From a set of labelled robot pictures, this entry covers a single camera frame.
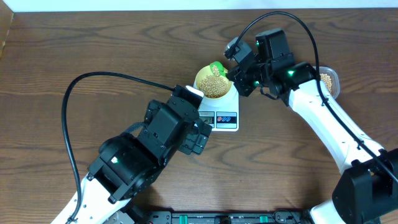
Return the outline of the green plastic measuring scoop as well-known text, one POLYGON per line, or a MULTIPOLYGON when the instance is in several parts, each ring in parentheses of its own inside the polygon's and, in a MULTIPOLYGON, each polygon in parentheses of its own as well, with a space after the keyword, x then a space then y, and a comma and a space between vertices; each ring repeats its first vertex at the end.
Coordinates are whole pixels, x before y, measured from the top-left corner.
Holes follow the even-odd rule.
POLYGON ((217 76, 217 77, 219 77, 219 76, 225 77, 226 76, 224 66, 219 61, 215 61, 215 62, 211 63, 210 70, 214 76, 217 76))

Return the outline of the white digital kitchen scale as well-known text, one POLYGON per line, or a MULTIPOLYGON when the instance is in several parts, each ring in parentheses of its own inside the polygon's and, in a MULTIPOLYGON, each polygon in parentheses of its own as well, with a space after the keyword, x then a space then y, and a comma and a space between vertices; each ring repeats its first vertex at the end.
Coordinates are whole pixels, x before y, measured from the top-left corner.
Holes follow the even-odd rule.
POLYGON ((204 96, 199 107, 200 118, 212 131, 235 132, 239 129, 239 94, 232 84, 225 96, 211 99, 204 96))

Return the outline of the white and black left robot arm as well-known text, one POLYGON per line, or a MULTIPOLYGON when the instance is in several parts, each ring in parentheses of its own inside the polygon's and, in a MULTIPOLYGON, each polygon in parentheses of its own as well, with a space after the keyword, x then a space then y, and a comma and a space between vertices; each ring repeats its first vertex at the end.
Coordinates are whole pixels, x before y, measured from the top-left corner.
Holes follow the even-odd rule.
POLYGON ((54 223, 104 223, 156 181, 177 151, 200 155, 212 127, 199 115, 204 93, 177 85, 165 103, 149 102, 142 122, 105 141, 54 223))

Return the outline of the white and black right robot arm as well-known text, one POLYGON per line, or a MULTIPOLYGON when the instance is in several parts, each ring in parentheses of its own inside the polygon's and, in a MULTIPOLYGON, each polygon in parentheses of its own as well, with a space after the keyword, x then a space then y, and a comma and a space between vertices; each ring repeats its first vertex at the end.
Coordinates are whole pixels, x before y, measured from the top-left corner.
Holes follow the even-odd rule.
POLYGON ((335 101, 315 68, 296 63, 281 29, 256 36, 257 50, 233 39, 225 56, 236 62, 227 73, 241 96, 268 88, 299 114, 329 150, 341 173, 331 199, 311 208, 303 223, 379 223, 397 209, 397 151, 366 135, 335 101))

